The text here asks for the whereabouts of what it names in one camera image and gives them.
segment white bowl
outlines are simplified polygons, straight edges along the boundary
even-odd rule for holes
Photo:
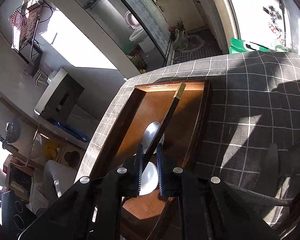
[[[141,177],[141,189],[139,195],[146,195],[155,190],[159,183],[157,167],[149,162]]]

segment book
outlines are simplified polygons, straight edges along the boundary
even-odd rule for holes
[[[15,181],[12,181],[10,184],[11,187],[21,191],[22,193],[28,194],[28,191],[26,191],[22,186],[20,186],[18,183],[16,183]]]

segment table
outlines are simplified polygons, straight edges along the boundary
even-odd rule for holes
[[[221,55],[167,66],[129,79],[102,118],[76,179],[90,175],[135,85],[198,77],[209,78],[214,92],[208,132],[195,173],[203,178],[217,175],[231,184],[253,189],[260,158],[270,143],[276,143],[279,154],[284,154],[294,142],[300,141],[300,56],[294,53],[256,51]],[[277,197],[294,198],[300,191],[300,174],[280,183]],[[265,218],[266,222],[276,223],[280,212],[281,208],[275,208]],[[175,220],[167,234],[178,239],[180,226]],[[138,232],[132,233],[137,239]]]

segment green bag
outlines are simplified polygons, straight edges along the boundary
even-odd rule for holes
[[[237,40],[237,39],[231,37],[231,46],[229,48],[230,54],[256,51],[256,50],[270,52],[269,49],[262,47],[258,44],[255,44],[253,42]]]

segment plastic bag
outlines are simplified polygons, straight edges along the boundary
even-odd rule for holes
[[[186,31],[180,32],[176,29],[176,39],[172,42],[172,47],[174,50],[181,51],[188,47],[189,40]]]

